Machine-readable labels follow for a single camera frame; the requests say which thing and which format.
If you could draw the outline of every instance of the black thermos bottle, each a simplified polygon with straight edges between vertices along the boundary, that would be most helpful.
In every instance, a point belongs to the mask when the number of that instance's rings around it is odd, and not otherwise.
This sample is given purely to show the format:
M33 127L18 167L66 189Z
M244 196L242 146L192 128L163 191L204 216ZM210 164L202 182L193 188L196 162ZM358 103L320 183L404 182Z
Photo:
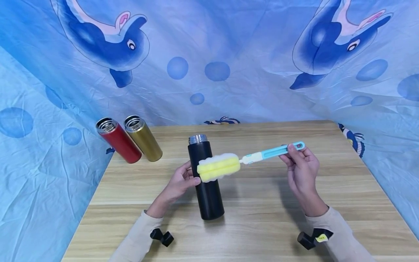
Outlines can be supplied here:
M197 166L200 160L212 157L211 145L206 135L194 135L189 138L189 158L194 177L199 177ZM213 220L224 215L218 180L200 183L196 186L199 210L203 220Z

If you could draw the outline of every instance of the sleeve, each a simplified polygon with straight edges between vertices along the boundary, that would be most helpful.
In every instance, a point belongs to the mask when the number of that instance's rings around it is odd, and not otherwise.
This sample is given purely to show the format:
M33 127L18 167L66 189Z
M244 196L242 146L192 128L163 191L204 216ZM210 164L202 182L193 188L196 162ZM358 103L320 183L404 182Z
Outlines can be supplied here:
M163 218L152 218L143 211L109 262L142 261L153 242L150 234L161 225L162 221Z
M305 217L313 228L327 229L333 232L329 241L324 242L330 256L336 262L375 262L371 254L355 239L352 230L341 214L329 208L320 217Z

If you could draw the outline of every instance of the yellow sponge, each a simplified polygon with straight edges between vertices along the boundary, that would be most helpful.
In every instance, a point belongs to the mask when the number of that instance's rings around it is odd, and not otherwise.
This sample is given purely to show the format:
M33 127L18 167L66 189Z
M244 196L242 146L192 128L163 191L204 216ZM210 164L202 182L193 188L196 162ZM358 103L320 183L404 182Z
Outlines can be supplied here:
M224 153L199 161L197 172L203 183L221 179L240 170L240 160L236 154Z

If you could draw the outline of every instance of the wooden table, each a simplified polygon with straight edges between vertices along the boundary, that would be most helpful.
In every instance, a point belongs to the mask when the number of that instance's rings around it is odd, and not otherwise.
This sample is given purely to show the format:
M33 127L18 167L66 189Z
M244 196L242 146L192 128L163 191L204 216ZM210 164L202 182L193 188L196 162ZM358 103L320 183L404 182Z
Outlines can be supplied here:
M204 133L214 155L243 156L281 144L304 141L321 169L317 188L337 209L357 239L378 261L418 262L419 242L338 127L329 121L155 127L163 157L127 164L115 154L71 241L63 261L107 261L136 221L165 187L173 171L188 161L188 137ZM220 180L224 218L204 222L195 190L167 213L162 230L175 241L154 241L145 261L316 262L330 261L322 247L307 251L297 235L303 213L277 158L243 166Z

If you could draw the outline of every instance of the red thermos bottle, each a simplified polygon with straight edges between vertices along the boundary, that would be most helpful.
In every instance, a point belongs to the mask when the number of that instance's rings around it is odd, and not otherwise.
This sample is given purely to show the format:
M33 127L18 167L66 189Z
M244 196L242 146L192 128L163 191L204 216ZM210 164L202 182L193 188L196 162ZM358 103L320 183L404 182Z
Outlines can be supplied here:
M131 140L119 123L112 118L102 118L96 123L98 133L103 137L119 155L129 164L140 160L142 153Z

